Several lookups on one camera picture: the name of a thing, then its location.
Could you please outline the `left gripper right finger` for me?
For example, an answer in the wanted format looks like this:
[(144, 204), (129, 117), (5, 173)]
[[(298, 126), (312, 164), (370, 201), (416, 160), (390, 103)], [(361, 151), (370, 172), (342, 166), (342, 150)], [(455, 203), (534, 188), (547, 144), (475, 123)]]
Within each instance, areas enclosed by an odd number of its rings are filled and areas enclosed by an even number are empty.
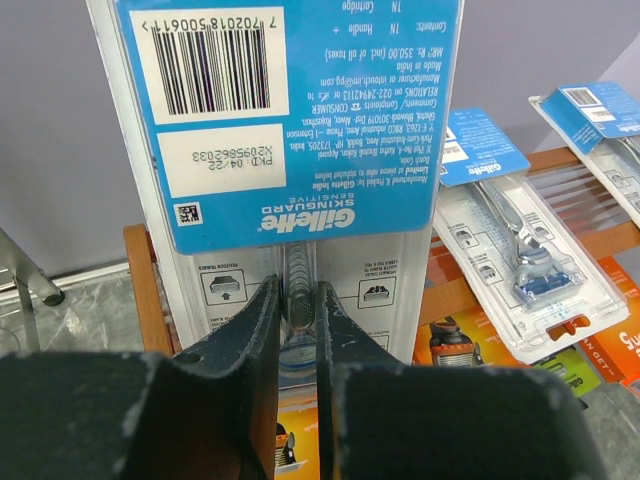
[(324, 479), (603, 479), (579, 400), (531, 368), (401, 362), (316, 287)]

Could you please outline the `orange Fusion5 razor box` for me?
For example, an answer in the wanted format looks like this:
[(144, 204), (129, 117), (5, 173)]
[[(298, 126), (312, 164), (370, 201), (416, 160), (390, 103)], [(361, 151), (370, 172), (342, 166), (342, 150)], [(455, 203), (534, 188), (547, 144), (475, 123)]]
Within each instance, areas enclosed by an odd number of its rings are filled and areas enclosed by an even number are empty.
[(629, 315), (579, 343), (590, 368), (585, 390), (618, 383), (639, 395), (639, 286), (612, 256), (598, 263), (624, 295)]

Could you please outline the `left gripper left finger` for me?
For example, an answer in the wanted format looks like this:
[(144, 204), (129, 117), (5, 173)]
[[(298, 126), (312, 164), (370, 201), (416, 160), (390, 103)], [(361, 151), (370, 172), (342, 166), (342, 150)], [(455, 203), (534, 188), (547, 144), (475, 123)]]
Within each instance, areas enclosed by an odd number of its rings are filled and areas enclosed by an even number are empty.
[(180, 354), (7, 353), (5, 479), (270, 479), (279, 280)]

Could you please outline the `blue razor blister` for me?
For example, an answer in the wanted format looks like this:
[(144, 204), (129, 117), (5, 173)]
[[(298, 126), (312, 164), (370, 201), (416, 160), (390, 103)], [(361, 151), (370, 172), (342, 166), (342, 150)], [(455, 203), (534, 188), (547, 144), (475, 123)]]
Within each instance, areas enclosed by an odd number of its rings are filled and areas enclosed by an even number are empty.
[(180, 345), (275, 276), (287, 383), (315, 370), (324, 282), (409, 362), (464, 3), (87, 8)]
[(560, 86), (528, 102), (638, 224), (639, 101), (604, 81)]
[(528, 181), (529, 169), (483, 109), (450, 112), (433, 226), (524, 364), (630, 315), (624, 294)]

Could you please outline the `orange razor box back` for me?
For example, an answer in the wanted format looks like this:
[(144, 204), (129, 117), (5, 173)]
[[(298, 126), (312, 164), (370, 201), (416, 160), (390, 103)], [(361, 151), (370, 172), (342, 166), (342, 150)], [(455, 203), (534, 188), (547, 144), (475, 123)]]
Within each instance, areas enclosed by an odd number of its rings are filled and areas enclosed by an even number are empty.
[(443, 246), (429, 256), (412, 363), (440, 367), (520, 367)]

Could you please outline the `wooden two-tier shelf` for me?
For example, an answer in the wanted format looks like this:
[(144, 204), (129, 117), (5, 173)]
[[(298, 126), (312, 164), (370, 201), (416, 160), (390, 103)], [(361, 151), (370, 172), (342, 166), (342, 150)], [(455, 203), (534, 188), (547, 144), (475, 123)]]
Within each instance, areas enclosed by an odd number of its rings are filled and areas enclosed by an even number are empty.
[[(527, 158), (532, 175), (556, 174), (564, 167), (580, 165), (578, 158), (567, 147), (530, 153)], [(151, 237), (143, 224), (125, 227), (123, 235), (144, 349), (173, 355), (181, 351), (182, 346), (172, 325), (171, 312), (161, 301), (162, 285), (154, 269), (155, 251)], [(577, 238), (590, 255), (599, 260), (637, 247), (639, 228), (632, 221), (601, 230), (581, 226)], [(419, 315), (421, 325), (478, 305), (450, 252), (439, 237), (434, 240), (427, 278), (436, 284), (423, 292)]]

